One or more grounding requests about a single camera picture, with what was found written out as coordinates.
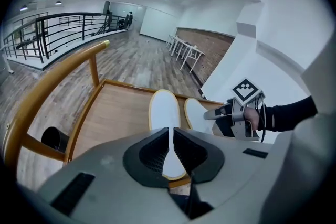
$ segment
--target fluorescent light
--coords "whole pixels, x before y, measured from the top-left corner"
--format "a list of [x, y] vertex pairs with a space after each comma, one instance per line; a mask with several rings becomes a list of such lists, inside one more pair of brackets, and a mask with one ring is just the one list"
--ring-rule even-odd
[[23, 12], [24, 10], [27, 10], [28, 7], [26, 5], [22, 6], [22, 8], [20, 9], [21, 12]]

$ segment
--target human hand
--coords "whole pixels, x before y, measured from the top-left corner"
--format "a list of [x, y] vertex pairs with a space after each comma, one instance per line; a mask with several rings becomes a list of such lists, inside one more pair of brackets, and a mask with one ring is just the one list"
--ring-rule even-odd
[[253, 108], [246, 107], [244, 110], [244, 119], [251, 122], [252, 130], [257, 130], [259, 126], [259, 114]]

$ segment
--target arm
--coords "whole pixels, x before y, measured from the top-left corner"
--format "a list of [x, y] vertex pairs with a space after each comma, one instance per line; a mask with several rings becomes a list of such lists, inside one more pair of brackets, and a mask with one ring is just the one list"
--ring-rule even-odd
[[[302, 120], [312, 117], [317, 113], [312, 97], [307, 97], [299, 102], [288, 105], [266, 107], [266, 129], [274, 132], [293, 130]], [[264, 110], [260, 110], [264, 119]], [[246, 108], [245, 119], [251, 121], [254, 130], [262, 130], [263, 123], [258, 113], [253, 108]]]

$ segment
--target cylindrical bin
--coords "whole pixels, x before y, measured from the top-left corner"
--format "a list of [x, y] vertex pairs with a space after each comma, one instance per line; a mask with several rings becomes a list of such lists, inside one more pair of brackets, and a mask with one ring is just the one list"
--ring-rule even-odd
[[56, 127], [47, 128], [44, 131], [41, 139], [41, 142], [43, 144], [63, 153], [65, 153], [68, 141], [69, 137], [60, 130], [58, 130]]

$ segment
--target brick wall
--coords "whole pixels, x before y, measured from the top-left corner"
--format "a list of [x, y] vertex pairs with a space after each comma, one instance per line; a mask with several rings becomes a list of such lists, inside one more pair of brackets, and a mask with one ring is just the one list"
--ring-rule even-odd
[[[234, 40], [222, 34], [187, 28], [178, 28], [176, 35], [204, 52], [193, 69], [201, 83], [208, 79]], [[187, 60], [190, 67], [194, 62], [190, 58]]]

